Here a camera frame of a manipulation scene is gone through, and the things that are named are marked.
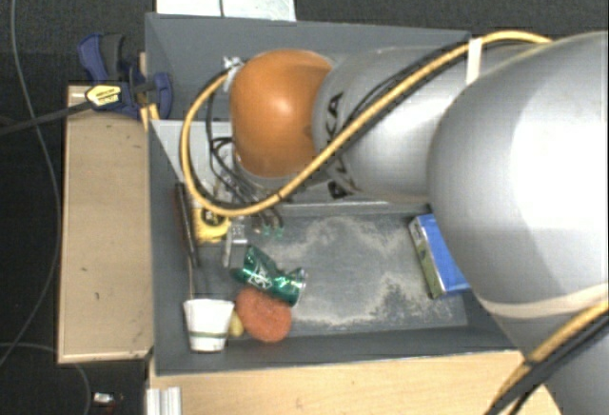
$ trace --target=crushed soda can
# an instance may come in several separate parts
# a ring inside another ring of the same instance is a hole
[[[263,251],[249,246],[242,268],[233,268],[231,276],[241,283],[252,285],[270,296],[295,306],[305,289],[306,273],[301,267],[286,273]]]

